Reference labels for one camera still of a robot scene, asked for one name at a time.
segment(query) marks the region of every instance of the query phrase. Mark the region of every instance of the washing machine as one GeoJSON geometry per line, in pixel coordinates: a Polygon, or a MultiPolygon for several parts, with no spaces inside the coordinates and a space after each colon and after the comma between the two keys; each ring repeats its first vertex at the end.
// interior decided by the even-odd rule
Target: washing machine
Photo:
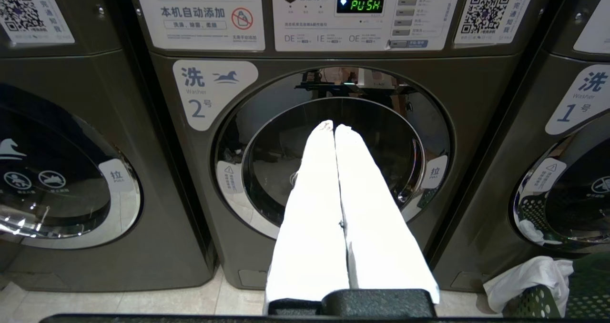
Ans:
{"type": "Polygon", "coordinates": [[[610,0],[563,0],[433,256],[445,290],[482,291],[533,256],[610,251],[610,0]]]}
{"type": "Polygon", "coordinates": [[[0,271],[25,290],[183,288],[215,269],[117,8],[0,0],[0,271]]]}
{"type": "Polygon", "coordinates": [[[264,288],[327,119],[427,251],[547,1],[133,0],[230,284],[264,288]]]}

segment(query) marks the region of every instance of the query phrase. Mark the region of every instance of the control panel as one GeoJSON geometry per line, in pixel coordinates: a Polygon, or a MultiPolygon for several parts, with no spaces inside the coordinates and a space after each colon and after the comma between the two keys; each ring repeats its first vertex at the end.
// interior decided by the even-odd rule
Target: control panel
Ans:
{"type": "Polygon", "coordinates": [[[458,0],[273,0],[277,51],[442,50],[458,0]]]}

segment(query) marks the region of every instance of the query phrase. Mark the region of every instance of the prohibition sign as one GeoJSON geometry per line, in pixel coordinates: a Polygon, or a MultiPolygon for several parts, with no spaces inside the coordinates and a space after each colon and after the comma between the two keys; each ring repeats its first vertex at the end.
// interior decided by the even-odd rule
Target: prohibition sign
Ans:
{"type": "Polygon", "coordinates": [[[231,13],[231,21],[239,30],[248,30],[253,23],[252,12],[247,8],[237,8],[231,13]]]}

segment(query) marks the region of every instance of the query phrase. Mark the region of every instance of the digital display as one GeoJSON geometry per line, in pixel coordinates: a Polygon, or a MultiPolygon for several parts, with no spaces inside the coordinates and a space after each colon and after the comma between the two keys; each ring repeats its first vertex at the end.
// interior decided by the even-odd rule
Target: digital display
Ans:
{"type": "Polygon", "coordinates": [[[337,13],[382,13],[383,0],[337,0],[337,13]]]}

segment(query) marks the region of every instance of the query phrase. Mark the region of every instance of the horse icon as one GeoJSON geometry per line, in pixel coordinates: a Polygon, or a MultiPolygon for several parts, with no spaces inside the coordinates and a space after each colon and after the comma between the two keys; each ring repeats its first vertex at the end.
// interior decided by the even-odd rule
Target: horse icon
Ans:
{"type": "Polygon", "coordinates": [[[0,160],[22,160],[25,155],[15,150],[17,143],[13,139],[4,139],[0,142],[0,160]]]}
{"type": "Polygon", "coordinates": [[[235,79],[235,71],[230,71],[227,75],[220,75],[218,73],[212,73],[212,75],[218,76],[218,79],[214,80],[214,82],[218,84],[236,84],[239,80],[235,79]]]}

